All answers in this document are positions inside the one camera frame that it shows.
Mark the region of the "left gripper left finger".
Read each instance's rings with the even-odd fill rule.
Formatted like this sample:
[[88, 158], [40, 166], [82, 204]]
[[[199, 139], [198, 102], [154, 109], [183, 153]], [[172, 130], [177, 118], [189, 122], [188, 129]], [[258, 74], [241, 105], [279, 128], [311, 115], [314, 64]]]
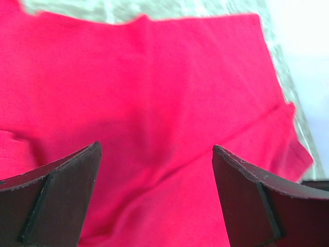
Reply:
[[101, 156], [94, 142], [1, 180], [1, 246], [78, 246]]

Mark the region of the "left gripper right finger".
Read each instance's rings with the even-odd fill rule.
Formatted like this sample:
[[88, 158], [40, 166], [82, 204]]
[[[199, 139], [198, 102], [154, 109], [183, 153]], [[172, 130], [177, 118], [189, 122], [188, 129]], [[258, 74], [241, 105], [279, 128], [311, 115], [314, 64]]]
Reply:
[[328, 246], [328, 181], [294, 183], [213, 147], [231, 246]]

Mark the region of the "pink red t-shirt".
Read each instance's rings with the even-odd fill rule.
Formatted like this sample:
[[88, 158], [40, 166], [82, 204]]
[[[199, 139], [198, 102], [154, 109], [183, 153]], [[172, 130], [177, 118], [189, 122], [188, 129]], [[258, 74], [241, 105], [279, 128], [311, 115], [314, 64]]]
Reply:
[[109, 25], [1, 1], [1, 178], [99, 141], [80, 246], [228, 246], [212, 147], [296, 182], [294, 115], [256, 14]]

